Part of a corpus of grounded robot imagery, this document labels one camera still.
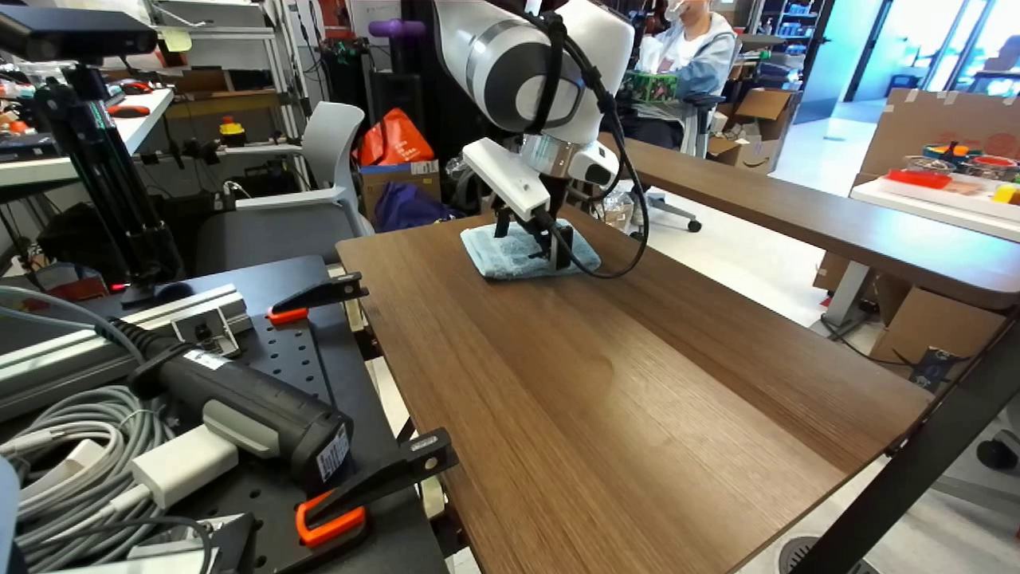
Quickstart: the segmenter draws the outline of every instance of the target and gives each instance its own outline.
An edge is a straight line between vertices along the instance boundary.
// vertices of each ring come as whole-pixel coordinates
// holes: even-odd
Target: orange bag
[[[420,159],[436,159],[436,153],[401,108],[389,108],[356,145],[356,167],[401,167]]]

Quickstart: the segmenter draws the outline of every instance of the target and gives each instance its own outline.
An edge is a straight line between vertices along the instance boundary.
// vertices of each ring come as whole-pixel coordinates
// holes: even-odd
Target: blue object
[[[495,236],[496,226],[472,226],[460,234],[460,243],[466,246],[472,265],[488,282],[528,282],[528,277],[547,277],[547,273],[574,273],[577,267],[554,267],[546,256],[536,236],[528,236],[523,226],[509,226],[506,236]],[[604,258],[597,248],[574,230],[574,258],[582,267],[599,267]]]
[[[389,183],[378,207],[376,207],[376,230],[409,230],[409,226],[426,226],[436,219],[454,219],[454,209],[433,197],[426,197],[411,183]]]

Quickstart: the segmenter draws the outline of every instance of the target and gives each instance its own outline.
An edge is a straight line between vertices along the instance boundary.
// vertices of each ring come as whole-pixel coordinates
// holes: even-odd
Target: person
[[[639,74],[677,75],[680,103],[644,103],[636,104],[639,122],[632,134],[639,139],[682,147],[682,128],[691,116],[691,104],[682,103],[685,94],[722,95],[738,56],[738,31],[716,17],[708,0],[666,0],[664,20],[666,31],[641,39]]]

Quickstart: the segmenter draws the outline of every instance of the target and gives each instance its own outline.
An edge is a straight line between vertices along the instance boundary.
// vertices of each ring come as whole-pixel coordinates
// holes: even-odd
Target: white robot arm
[[[475,139],[461,149],[472,171],[521,218],[547,209],[547,189],[540,174],[609,186],[620,159],[599,145],[599,98],[582,80],[582,67],[569,51],[547,119],[531,134],[542,103],[553,39],[528,20],[488,0],[433,0],[436,47],[449,75],[468,94],[491,125],[523,134],[521,153],[495,139]],[[569,35],[599,69],[604,89],[621,87],[636,30],[589,0],[569,0],[557,10]]]

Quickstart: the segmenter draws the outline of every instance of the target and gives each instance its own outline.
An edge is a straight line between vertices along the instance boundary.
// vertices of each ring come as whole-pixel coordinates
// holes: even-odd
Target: wooden tabletop
[[[1020,243],[819,196],[804,186],[691,159],[641,139],[628,139],[628,156],[641,180],[664,190],[821,246],[929,290],[985,309],[1010,309],[1020,301]]]
[[[636,248],[570,219],[606,262]],[[484,570],[729,570],[929,405],[661,251],[625,282],[488,285],[460,243],[475,224],[339,248],[413,423],[454,433]]]

